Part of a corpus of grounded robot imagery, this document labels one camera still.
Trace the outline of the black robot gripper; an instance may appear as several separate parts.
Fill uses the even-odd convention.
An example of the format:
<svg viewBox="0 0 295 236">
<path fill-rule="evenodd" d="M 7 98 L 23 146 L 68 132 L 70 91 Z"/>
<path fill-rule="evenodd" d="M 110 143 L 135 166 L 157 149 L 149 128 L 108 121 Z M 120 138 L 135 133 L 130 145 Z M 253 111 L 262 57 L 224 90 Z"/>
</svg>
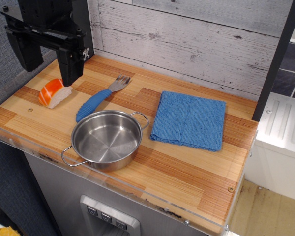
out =
<svg viewBox="0 0 295 236">
<path fill-rule="evenodd" d="M 43 63 L 40 45 L 57 51 L 65 87 L 83 75 L 85 31 L 72 19 L 71 0 L 19 0 L 3 6 L 8 41 L 22 68 L 32 72 Z"/>
</svg>

